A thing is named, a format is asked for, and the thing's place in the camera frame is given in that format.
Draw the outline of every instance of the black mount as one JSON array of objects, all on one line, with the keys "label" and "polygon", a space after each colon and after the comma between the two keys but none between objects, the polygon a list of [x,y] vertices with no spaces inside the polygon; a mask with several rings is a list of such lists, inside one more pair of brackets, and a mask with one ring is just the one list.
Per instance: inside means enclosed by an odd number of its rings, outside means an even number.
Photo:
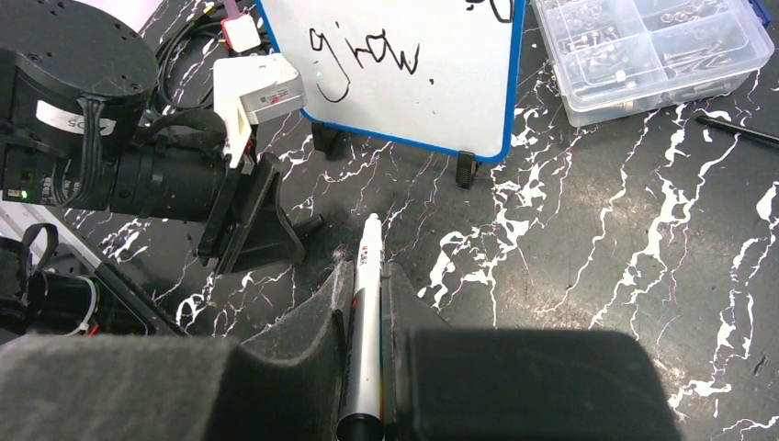
[{"label": "black mount", "polygon": [[292,225],[279,205],[283,173],[272,153],[263,153],[256,165],[245,155],[242,164],[226,170],[200,236],[198,257],[217,274],[302,261],[306,251],[300,240],[324,225],[324,218],[317,215]]},{"label": "black mount", "polygon": [[314,141],[314,150],[317,152],[330,153],[340,134],[342,134],[340,130],[325,126],[321,122],[311,123],[311,136]]},{"label": "black mount", "polygon": [[457,154],[457,173],[455,181],[462,188],[470,188],[473,185],[473,179],[476,172],[479,171],[481,163],[476,160],[476,156],[471,152],[460,152]]}]

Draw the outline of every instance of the black pen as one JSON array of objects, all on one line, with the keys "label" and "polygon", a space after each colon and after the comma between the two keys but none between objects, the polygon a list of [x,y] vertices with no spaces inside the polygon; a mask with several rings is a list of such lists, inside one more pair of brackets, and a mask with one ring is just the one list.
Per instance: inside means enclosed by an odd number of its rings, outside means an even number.
[{"label": "black pen", "polygon": [[769,142],[770,144],[773,144],[773,147],[779,147],[779,137],[769,133],[747,129],[746,127],[741,127],[738,124],[733,124],[732,122],[727,122],[722,119],[714,119],[711,117],[697,117],[695,120],[701,124],[706,124],[709,127],[730,133],[731,135],[740,133],[744,138],[749,138],[755,141]]}]

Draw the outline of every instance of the whiteboard stand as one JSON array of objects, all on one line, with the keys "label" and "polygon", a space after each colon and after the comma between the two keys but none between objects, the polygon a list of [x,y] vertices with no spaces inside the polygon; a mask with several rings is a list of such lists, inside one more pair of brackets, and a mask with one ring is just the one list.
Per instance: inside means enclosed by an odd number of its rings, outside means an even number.
[{"label": "whiteboard stand", "polygon": [[[314,150],[324,154],[330,154],[336,147],[337,140],[345,135],[346,132],[328,127],[319,121],[311,122],[311,137],[314,143]],[[477,161],[476,155],[471,152],[460,151],[457,153],[457,170],[455,172],[455,182],[458,187],[470,188],[483,163]]]}]

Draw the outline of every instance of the blue whiteboard frame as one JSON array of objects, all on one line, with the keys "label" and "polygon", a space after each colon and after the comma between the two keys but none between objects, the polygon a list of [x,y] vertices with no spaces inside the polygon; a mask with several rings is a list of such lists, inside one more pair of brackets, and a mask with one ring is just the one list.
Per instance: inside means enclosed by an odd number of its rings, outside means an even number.
[{"label": "blue whiteboard frame", "polygon": [[[267,29],[268,36],[270,36],[270,40],[271,43],[273,44],[274,51],[284,53],[278,47],[276,36],[273,33],[273,28],[271,27],[270,21],[268,21],[267,15],[265,14],[265,9],[263,8],[262,5],[262,0],[254,0],[254,2],[257,4],[257,9],[259,9],[260,11],[260,16],[263,18],[263,23],[265,24],[265,28]],[[509,153],[509,150],[511,149],[511,138],[512,138],[512,134],[514,133],[514,107],[516,106],[516,89],[517,89],[517,83],[519,82],[520,52],[522,51],[522,33],[524,29],[525,29],[525,2],[522,0],[514,0],[514,22],[512,23],[511,56],[509,58],[508,85],[506,86],[506,113],[505,113],[505,121],[503,122],[503,146],[501,148],[501,152],[496,154],[495,156],[491,156],[491,157],[476,156],[476,159],[478,161],[484,163],[500,162],[503,158],[506,157],[506,155]],[[341,124],[334,124],[332,122],[327,122],[327,121],[319,121],[318,119],[312,118],[311,115],[309,115],[309,113],[306,112],[305,109],[301,109],[300,113],[302,113],[303,116],[306,117],[308,120],[321,122],[325,126],[332,127],[334,129],[348,131],[351,133],[357,133],[360,135],[374,136],[374,137],[385,139],[387,141],[398,142],[401,144],[408,144],[414,147],[420,147],[426,150],[432,150],[434,152],[441,152],[441,153],[454,154],[454,155],[457,155],[459,153],[459,151],[457,150],[451,150],[437,145],[428,144],[425,142],[407,140],[404,138],[399,138],[397,136],[387,135],[384,133],[376,133],[370,130],[348,127],[348,126],[344,126]]]}]

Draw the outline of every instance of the whiteboard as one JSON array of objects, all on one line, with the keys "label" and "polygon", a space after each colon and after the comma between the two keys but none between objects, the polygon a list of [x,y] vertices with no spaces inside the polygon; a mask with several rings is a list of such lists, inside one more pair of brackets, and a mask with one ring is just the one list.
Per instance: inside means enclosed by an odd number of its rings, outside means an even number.
[{"label": "whiteboard", "polygon": [[525,2],[256,1],[309,119],[485,162],[508,153]]}]

